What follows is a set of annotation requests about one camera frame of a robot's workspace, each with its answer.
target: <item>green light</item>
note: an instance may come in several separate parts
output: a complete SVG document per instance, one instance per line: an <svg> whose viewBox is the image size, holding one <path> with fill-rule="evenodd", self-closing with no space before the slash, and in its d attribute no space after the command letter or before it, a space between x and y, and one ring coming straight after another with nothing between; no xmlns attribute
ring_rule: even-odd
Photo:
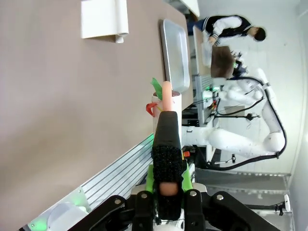
<svg viewBox="0 0 308 231"><path fill-rule="evenodd" d="M47 221L46 220L38 220L30 226L32 231L46 231L47 230Z"/></svg>
<svg viewBox="0 0 308 231"><path fill-rule="evenodd" d="M73 204L76 205L76 206L82 205L82 199L81 198L74 198Z"/></svg>

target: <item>white paper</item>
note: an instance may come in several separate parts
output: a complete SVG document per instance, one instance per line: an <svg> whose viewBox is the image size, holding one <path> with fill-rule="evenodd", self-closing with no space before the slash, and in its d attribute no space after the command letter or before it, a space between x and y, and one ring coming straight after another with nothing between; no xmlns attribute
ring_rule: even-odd
<svg viewBox="0 0 308 231"><path fill-rule="evenodd" d="M81 37L116 35L123 42L128 34L127 0L82 0Z"/></svg>

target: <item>black cable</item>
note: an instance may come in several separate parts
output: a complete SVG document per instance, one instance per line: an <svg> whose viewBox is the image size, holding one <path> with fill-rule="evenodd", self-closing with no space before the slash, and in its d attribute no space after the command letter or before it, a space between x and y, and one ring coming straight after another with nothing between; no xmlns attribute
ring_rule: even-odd
<svg viewBox="0 0 308 231"><path fill-rule="evenodd" d="M208 162L207 162L206 159L204 158L203 152L201 151L200 147L199 147L198 145L193 145L193 147L197 147L197 149L198 149L198 151L199 151L199 153L200 153L200 155L201 155L201 157L202 157L202 160L203 160L204 165L207 166L207 165L208 165Z"/></svg>
<svg viewBox="0 0 308 231"><path fill-rule="evenodd" d="M221 115L221 116L225 116L225 115L226 115L226 116L230 116L230 115L233 115L233 114L236 114L236 113L239 113L239 112L243 112L243 111L246 111L246 110L249 110L249 109L253 108L253 107L256 106L258 103L260 103L262 100L264 100L263 97L262 97L260 100L258 100L257 102L255 102L253 105L251 105L250 107L247 107L247 108L238 110L238 111L236 111L236 112L225 113L225 114L221 114L220 112L217 112L217 114L218 114L218 115Z"/></svg>
<svg viewBox="0 0 308 231"><path fill-rule="evenodd" d="M238 105L231 106L230 108L234 108L234 107L240 106L240 105L242 105L242 104L243 104L243 103L239 103ZM220 111L217 111L217 109L218 109L218 105L219 105L219 102L217 103L216 113L217 113L217 112L222 112L222 111L225 111L225 109L222 109L222 110L220 110Z"/></svg>
<svg viewBox="0 0 308 231"><path fill-rule="evenodd" d="M231 80L239 80L239 79L249 79L249 80L253 80L255 82L258 82L261 86L264 86L265 84L261 81L261 80L258 80L258 79L255 79L253 77L238 77L238 78L233 78ZM285 143L284 143L284 146L283 148L273 154L273 155L261 155L261 156L257 156L257 157L254 157L254 158L250 158L248 160L245 160L245 161L242 161L238 164L235 164L235 165L232 165L232 166L229 166L229 167L216 167L216 166L213 166L213 165L210 165L210 164L207 164L206 165L206 169L211 169L211 170L217 170L217 171L228 171L228 170L232 170L232 169L235 169L237 167L241 167L243 165L246 165L246 164L250 164L250 163L254 163L254 162L257 162L257 161L261 161L261 160L268 160L268 159L273 159L273 158L279 158L279 156L284 152L286 146L287 146L287 136L286 136L286 132L284 130L284 127L282 126L282 123L281 123L281 120L274 108L274 106L272 105L271 101L269 100L269 93L268 93L268 90L267 89L264 89L264 92L265 92L265 95L268 99L268 102L269 102L269 106L271 107L277 121L278 121L278 124L282 130L282 134L283 134L283 137L284 137L284 140L285 140Z"/></svg>
<svg viewBox="0 0 308 231"><path fill-rule="evenodd" d="M210 99L212 99L212 98L207 98L207 99L199 100L199 101L193 102L192 104L193 105L201 104L201 103L209 101Z"/></svg>
<svg viewBox="0 0 308 231"><path fill-rule="evenodd" d="M261 118L261 116L257 115L257 116L252 116L251 113L248 113L247 115L226 115L226 116L219 116L219 115L215 115L214 118L246 118L249 121L253 120L254 118Z"/></svg>
<svg viewBox="0 0 308 231"><path fill-rule="evenodd" d="M245 93L244 95L248 95L249 93L251 93L254 89L251 89L249 92Z"/></svg>
<svg viewBox="0 0 308 231"><path fill-rule="evenodd" d="M246 205L250 209L266 209L266 210L275 210L275 207L281 203L276 205Z"/></svg>

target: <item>person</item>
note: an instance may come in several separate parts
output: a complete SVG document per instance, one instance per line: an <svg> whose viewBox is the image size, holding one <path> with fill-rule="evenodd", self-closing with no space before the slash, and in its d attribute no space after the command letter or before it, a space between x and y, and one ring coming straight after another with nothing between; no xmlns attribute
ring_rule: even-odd
<svg viewBox="0 0 308 231"><path fill-rule="evenodd" d="M212 45L219 45L220 38L229 38L235 36L251 36L255 41L263 41L266 32L262 27L253 26L242 16L211 16L197 22L188 22L188 35L193 35L193 26L197 26L201 31L209 34L208 41Z"/></svg>

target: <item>green leaf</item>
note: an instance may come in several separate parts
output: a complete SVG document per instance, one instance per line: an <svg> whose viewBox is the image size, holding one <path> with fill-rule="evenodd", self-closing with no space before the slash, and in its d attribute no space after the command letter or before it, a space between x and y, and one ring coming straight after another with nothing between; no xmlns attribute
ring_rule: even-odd
<svg viewBox="0 0 308 231"><path fill-rule="evenodd" d="M156 95L157 97L162 100L163 99L163 88L162 86L159 84L159 82L156 80L156 78L152 79L151 84L153 85Z"/></svg>

